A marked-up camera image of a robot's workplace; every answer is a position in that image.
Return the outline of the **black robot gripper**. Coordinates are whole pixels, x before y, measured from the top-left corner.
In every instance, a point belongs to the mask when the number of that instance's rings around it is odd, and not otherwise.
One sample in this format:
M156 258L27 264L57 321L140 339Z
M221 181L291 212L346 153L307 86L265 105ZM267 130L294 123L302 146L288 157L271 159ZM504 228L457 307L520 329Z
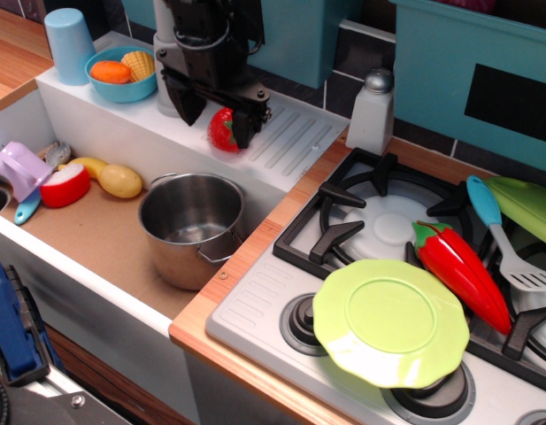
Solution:
M248 59L265 43L259 1L166 1L173 46L159 49L163 78L181 119L192 126L208 100L233 111L232 132L247 149L269 120L267 88Z

